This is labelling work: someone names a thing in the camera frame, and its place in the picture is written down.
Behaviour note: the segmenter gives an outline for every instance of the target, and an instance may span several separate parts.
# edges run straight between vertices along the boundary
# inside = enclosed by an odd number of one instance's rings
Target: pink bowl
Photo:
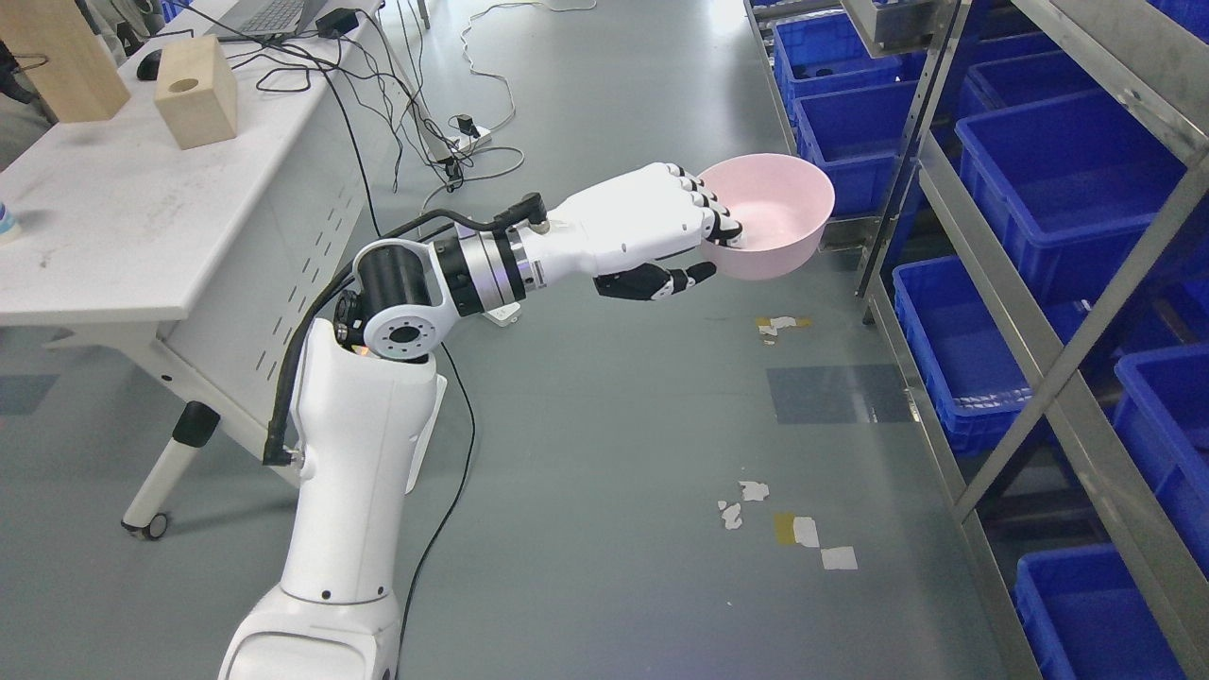
[[[835,190],[814,165],[781,154],[752,154],[722,161],[700,177],[744,225],[737,248],[701,244],[705,259],[722,273],[745,281],[775,278],[818,249]]]

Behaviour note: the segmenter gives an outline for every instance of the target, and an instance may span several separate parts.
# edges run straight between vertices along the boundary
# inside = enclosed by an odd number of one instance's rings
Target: white tape
[[[744,525],[744,520],[739,517],[739,503],[735,503],[722,511],[722,524],[727,530],[739,529]]]
[[[745,501],[763,501],[768,497],[768,484],[740,480],[739,486],[744,490]]]
[[[818,547],[818,525],[811,517],[793,518],[793,542],[808,548]]]
[[[856,569],[856,551],[852,546],[844,546],[840,548],[823,548],[820,551],[823,555],[823,569]]]

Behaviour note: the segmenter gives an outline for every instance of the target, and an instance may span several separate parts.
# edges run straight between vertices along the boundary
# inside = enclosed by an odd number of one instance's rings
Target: metal shelf
[[[870,57],[926,50],[936,23],[936,0],[840,0]]]
[[[1185,165],[1209,150],[1209,45],[1145,0],[1013,0]]]
[[[988,497],[996,478],[1018,454],[1024,437],[1043,413],[1173,651],[1190,676],[1209,676],[1209,582],[1105,419],[1083,376],[1077,370],[1059,368],[1064,353],[1078,353],[1083,345],[1076,344],[1078,335],[1099,335],[1103,332],[1095,328],[1099,317],[1115,311],[1089,315],[1070,347],[1064,347],[931,134],[920,149],[919,163],[924,195],[1034,388],[1025,411],[958,499],[954,507],[958,520],[971,518],[979,501]],[[1134,273],[1140,280],[1163,250],[1164,241],[1170,241],[1179,230],[1186,217],[1175,214],[1182,194],[1194,195],[1199,190],[1203,195],[1205,191],[1204,179],[1199,183],[1193,179],[1176,189],[1169,214],[1156,219],[1147,232],[1149,241],[1139,243],[1122,266],[1123,275]],[[1165,221],[1178,220],[1175,229],[1164,224],[1164,218]],[[1167,234],[1163,234],[1164,226],[1168,226]],[[1152,255],[1147,258],[1150,263],[1139,261],[1147,254]],[[1128,283],[1122,273],[1113,281],[1117,288]],[[1093,307],[1093,315],[1097,309],[1104,310],[1104,305],[1116,301],[1111,293],[1105,292]]]
[[[867,0],[845,0],[845,5],[860,1]],[[858,292],[866,295],[869,316],[883,328],[916,400],[941,479],[950,495],[956,492],[954,520],[966,538],[984,607],[1012,675],[1036,678],[1036,664],[1026,644],[1022,655],[1023,635],[1014,615],[1008,620],[1003,613],[1007,594],[979,513],[991,512],[1028,463],[1025,443],[1045,417],[1180,665],[1190,678],[1209,678],[1209,582],[1078,370],[1164,250],[1196,229],[1186,223],[1209,192],[1209,87],[1203,77],[1209,73],[1209,47],[1144,0],[1012,0],[1190,168],[1064,346],[931,132],[933,122],[950,120],[974,42],[971,36],[985,21],[990,1],[937,2],[925,75],[903,131],[892,186],[866,244]],[[955,473],[931,402],[920,390],[922,382],[890,311],[883,276],[898,215],[916,195],[912,191],[916,183],[1034,393],[968,484]],[[1029,663],[1022,665],[1020,656]]]
[[[748,16],[753,17],[757,22],[773,22],[809,12],[817,12],[820,10],[839,7],[839,0],[782,0],[781,2],[775,2],[773,5],[759,5],[756,7],[752,7],[751,0],[744,1],[747,2],[747,7],[752,10]]]
[[[910,347],[907,346],[907,338],[895,316],[893,302],[890,301],[890,295],[881,278],[874,281],[869,287],[867,300],[873,319],[878,328],[883,329],[890,350],[898,363],[898,371],[907,385],[907,394],[924,430],[925,440],[932,453],[932,460],[944,490],[950,501],[955,503],[965,491],[966,483],[961,477],[961,471],[958,469],[953,450],[944,438],[941,420],[937,417],[932,400],[924,387],[924,378],[910,353]],[[1029,640],[1024,636],[1024,629],[1020,628],[1012,598],[1007,594],[1003,576],[999,571],[995,555],[991,553],[990,543],[987,541],[987,534],[983,531],[977,514],[965,519],[954,514],[953,520],[965,538],[964,547],[974,580],[974,589],[978,592],[991,632],[995,634],[1003,668],[1013,679],[1041,680],[1041,670],[1032,658]]]

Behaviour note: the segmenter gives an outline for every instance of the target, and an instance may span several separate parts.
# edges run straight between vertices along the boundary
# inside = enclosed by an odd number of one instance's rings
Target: wooden board
[[[13,54],[50,59],[25,75],[62,122],[109,120],[131,98],[73,0],[0,0],[0,40]],[[17,60],[33,65],[41,58]]]

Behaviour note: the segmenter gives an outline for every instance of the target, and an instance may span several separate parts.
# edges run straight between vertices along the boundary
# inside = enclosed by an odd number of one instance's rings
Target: power adapter
[[[341,7],[316,19],[314,28],[320,38],[335,40],[357,28],[359,23],[355,10]]]

